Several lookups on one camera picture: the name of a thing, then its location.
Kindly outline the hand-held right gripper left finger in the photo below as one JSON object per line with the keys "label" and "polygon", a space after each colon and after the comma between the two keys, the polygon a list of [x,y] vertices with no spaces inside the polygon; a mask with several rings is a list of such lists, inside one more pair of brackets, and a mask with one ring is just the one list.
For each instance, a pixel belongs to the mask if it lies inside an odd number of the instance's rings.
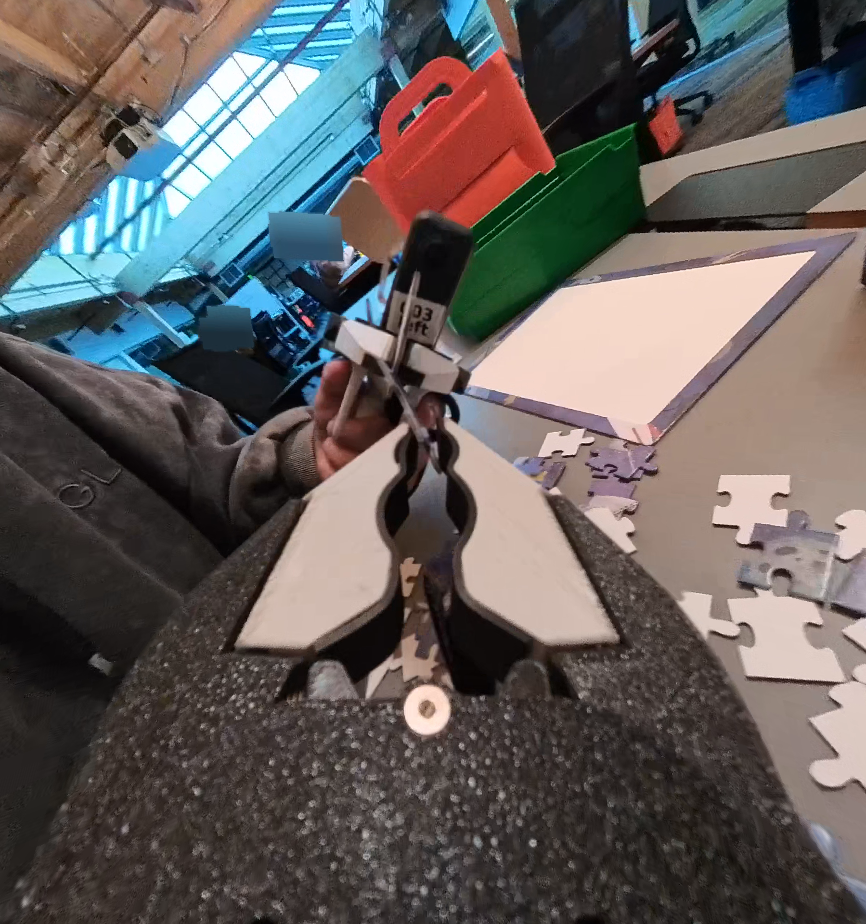
{"label": "hand-held right gripper left finger", "polygon": [[414,436],[398,425],[314,489],[235,641],[278,655],[386,655],[403,620],[395,537],[409,514]]}

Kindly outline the wooden ceiling beam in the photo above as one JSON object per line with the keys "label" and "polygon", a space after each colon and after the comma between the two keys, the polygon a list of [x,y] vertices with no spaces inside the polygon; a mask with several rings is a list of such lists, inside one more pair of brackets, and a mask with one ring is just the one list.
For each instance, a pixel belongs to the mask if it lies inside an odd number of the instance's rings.
{"label": "wooden ceiling beam", "polygon": [[0,2],[0,295],[112,177],[126,105],[166,121],[276,2]]}

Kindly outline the thin puzzle piece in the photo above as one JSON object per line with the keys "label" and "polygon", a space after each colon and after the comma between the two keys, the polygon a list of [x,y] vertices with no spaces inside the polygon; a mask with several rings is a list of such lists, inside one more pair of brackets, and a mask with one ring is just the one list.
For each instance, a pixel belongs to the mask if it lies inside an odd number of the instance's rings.
{"label": "thin puzzle piece", "polygon": [[403,360],[406,344],[407,344],[407,329],[411,321],[411,315],[414,308],[414,302],[416,299],[416,294],[419,289],[419,285],[422,281],[422,274],[420,271],[415,271],[411,285],[408,289],[408,292],[405,296],[404,303],[401,311],[401,323],[398,329],[398,335],[396,340],[396,347],[393,356],[394,368],[398,368]]}
{"label": "thin puzzle piece", "polygon": [[416,409],[411,403],[410,396],[405,391],[404,386],[394,375],[389,364],[387,364],[383,359],[377,359],[376,363],[378,364],[382,377],[388,385],[389,391],[400,403],[402,409],[402,417],[409,425],[417,444],[425,450],[428,460],[435,471],[438,474],[441,474],[443,469],[439,457],[438,440],[434,435],[431,434],[429,428],[420,422]]}

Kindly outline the green plastic bin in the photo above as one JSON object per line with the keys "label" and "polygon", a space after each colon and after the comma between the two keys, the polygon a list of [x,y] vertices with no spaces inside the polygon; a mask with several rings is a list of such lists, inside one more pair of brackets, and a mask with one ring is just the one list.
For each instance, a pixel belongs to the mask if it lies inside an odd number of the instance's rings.
{"label": "green plastic bin", "polygon": [[485,340],[645,217],[635,125],[559,154],[473,225],[451,329]]}

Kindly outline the person's left hand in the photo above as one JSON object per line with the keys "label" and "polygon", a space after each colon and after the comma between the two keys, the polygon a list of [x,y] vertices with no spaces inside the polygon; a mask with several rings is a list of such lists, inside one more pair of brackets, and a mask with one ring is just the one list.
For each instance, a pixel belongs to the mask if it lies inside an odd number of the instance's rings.
{"label": "person's left hand", "polygon": [[313,403],[313,459],[323,482],[390,433],[394,424],[381,411],[363,417],[340,416],[352,364],[334,359],[323,368]]}

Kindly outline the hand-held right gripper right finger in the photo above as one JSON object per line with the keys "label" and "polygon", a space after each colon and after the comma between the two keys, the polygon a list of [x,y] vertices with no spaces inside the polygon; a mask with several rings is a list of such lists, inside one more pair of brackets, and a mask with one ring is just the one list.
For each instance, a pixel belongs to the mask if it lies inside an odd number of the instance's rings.
{"label": "hand-held right gripper right finger", "polygon": [[445,421],[454,576],[473,613],[537,648],[617,645],[620,635],[549,495],[461,426]]}

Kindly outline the orange plastic holder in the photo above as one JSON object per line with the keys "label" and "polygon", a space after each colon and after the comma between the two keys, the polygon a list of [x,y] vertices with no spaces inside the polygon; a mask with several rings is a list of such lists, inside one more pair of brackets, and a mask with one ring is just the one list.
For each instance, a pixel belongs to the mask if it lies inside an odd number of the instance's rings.
{"label": "orange plastic holder", "polygon": [[474,70],[427,63],[384,109],[379,141],[363,175],[402,232],[423,211],[472,227],[555,167],[503,51]]}

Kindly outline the slanted skylight windows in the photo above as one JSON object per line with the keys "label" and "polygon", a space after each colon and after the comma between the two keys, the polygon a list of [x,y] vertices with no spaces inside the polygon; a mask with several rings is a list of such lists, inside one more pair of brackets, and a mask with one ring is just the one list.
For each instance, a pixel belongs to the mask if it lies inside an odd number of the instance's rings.
{"label": "slanted skylight windows", "polygon": [[0,321],[27,330],[40,311],[111,295],[119,282],[132,290],[139,269],[165,248],[157,242],[178,216],[357,41],[357,51],[380,45],[388,2],[276,2],[265,22],[231,52],[161,128],[181,153],[152,181],[112,177],[86,203],[33,265],[0,295]]}

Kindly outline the white-edged grey tabletop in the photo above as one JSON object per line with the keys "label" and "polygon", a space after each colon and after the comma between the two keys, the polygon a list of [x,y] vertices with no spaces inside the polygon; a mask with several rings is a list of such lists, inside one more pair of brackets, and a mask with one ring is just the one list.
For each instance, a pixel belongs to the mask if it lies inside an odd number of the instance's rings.
{"label": "white-edged grey tabletop", "polygon": [[664,231],[866,226],[866,106],[642,167]]}

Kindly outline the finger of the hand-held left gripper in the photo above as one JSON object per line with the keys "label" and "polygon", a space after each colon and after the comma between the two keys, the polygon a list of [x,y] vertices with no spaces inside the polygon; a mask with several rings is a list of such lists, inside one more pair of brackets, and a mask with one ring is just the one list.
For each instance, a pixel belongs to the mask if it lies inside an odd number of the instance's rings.
{"label": "finger of the hand-held left gripper", "polygon": [[334,334],[334,352],[353,363],[393,363],[397,338],[364,321],[342,321]]}
{"label": "finger of the hand-held left gripper", "polygon": [[464,394],[470,373],[431,348],[410,348],[402,360],[402,383],[441,396]]}

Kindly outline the pile of puzzle pieces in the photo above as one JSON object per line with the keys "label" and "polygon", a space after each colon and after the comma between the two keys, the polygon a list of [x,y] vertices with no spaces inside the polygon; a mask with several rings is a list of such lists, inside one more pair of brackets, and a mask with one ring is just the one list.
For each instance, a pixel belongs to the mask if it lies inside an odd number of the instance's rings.
{"label": "pile of puzzle pieces", "polygon": [[[599,494],[584,509],[586,519],[622,549],[625,555],[635,552],[631,535],[632,521],[617,512],[612,502],[623,498],[613,494]],[[703,640],[709,635],[736,639],[740,627],[747,627],[752,644],[738,649],[741,668],[747,679],[791,684],[814,684],[830,687],[828,696],[835,709],[825,711],[809,722],[825,743],[834,750],[834,756],[814,761],[809,774],[825,790],[839,789],[848,783],[858,783],[866,791],[866,664],[853,668],[852,676],[845,676],[837,654],[831,648],[818,648],[807,636],[808,627],[819,627],[823,618],[816,603],[796,600],[791,596],[776,596],[768,590],[757,589],[752,598],[736,598],[727,602],[730,620],[716,619],[712,615],[712,598],[698,592],[684,591],[677,600],[683,613],[683,623],[692,625]],[[424,658],[433,661],[439,656],[443,677],[447,669],[451,679],[459,682],[459,689],[467,692],[493,692],[495,684],[508,676],[520,657],[509,659],[509,666],[478,664],[464,657],[462,650],[450,653],[449,619],[438,644],[430,642],[430,652],[421,657],[419,642],[400,642],[396,653],[370,674],[368,692],[371,694],[381,682],[385,671],[400,666],[406,680],[416,676],[439,676],[439,667],[429,671],[421,663]],[[842,630],[843,636],[866,652],[866,619],[858,620]]]}

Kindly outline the white puzzle tray blue rim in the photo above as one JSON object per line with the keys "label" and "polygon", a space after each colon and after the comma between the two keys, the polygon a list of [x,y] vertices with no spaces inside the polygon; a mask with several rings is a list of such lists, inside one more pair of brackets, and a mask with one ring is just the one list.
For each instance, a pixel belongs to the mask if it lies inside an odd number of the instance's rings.
{"label": "white puzzle tray blue rim", "polygon": [[572,279],[469,357],[465,393],[655,445],[854,232]]}

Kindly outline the beige flat panel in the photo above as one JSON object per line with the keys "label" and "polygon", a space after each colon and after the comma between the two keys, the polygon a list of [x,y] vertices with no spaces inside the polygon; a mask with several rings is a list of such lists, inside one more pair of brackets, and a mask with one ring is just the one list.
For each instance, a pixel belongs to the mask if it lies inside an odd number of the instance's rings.
{"label": "beige flat panel", "polygon": [[402,252],[406,233],[362,177],[348,180],[327,215],[339,220],[345,244],[369,260],[384,262]]}

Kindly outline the blue crate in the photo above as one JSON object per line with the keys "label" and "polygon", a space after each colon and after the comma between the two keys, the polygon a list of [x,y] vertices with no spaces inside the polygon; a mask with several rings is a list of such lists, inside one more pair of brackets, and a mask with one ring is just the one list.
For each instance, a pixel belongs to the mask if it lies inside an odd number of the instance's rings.
{"label": "blue crate", "polygon": [[786,86],[787,125],[798,125],[866,106],[866,64],[838,71],[809,68],[794,74]]}

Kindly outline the black mesh office chair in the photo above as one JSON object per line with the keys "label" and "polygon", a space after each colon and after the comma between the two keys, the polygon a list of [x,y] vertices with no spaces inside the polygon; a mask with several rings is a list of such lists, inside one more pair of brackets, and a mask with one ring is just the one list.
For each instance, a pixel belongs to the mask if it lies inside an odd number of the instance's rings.
{"label": "black mesh office chair", "polygon": [[[650,2],[635,47],[625,1],[519,2],[516,19],[523,90],[552,154],[635,125],[642,163],[657,161],[646,113],[702,48],[688,2]],[[693,125],[712,102],[672,97]]]}

